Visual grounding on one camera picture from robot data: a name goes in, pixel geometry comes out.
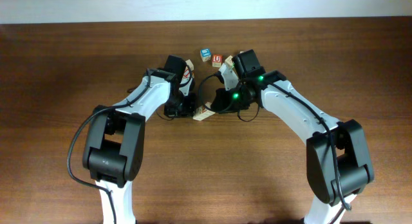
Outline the wooden block red 9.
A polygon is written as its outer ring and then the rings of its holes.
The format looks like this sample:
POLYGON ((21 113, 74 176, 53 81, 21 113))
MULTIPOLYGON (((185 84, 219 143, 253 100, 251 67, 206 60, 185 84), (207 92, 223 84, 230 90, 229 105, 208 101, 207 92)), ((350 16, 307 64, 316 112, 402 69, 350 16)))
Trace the wooden block red 9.
POLYGON ((215 112, 206 109, 205 106, 200 106, 196 109, 193 119, 197 121, 202 121, 214 114, 215 112))

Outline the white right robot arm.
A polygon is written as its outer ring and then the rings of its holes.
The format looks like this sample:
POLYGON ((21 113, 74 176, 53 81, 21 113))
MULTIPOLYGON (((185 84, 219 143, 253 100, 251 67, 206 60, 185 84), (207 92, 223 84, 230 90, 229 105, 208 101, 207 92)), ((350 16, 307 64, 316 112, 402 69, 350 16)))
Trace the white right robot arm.
POLYGON ((278 116, 306 146, 306 177, 314 199, 304 223, 339 223, 350 203, 375 179, 362 126, 341 122, 321 111, 278 71, 262 67, 239 78, 222 65, 215 77, 223 83, 213 102, 224 112, 240 111, 256 102, 278 116))

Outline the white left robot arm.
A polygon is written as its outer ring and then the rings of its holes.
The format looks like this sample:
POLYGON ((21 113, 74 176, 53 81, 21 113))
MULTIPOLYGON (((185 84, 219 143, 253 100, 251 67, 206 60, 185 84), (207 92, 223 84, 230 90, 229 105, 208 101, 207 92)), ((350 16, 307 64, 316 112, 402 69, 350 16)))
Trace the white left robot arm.
POLYGON ((97 106, 84 121, 88 128, 82 165, 100 192, 104 223, 136 223, 133 180, 143 158, 145 123, 160 106, 173 107, 170 119, 189 95, 192 69, 148 69, 141 83, 112 106, 97 106))

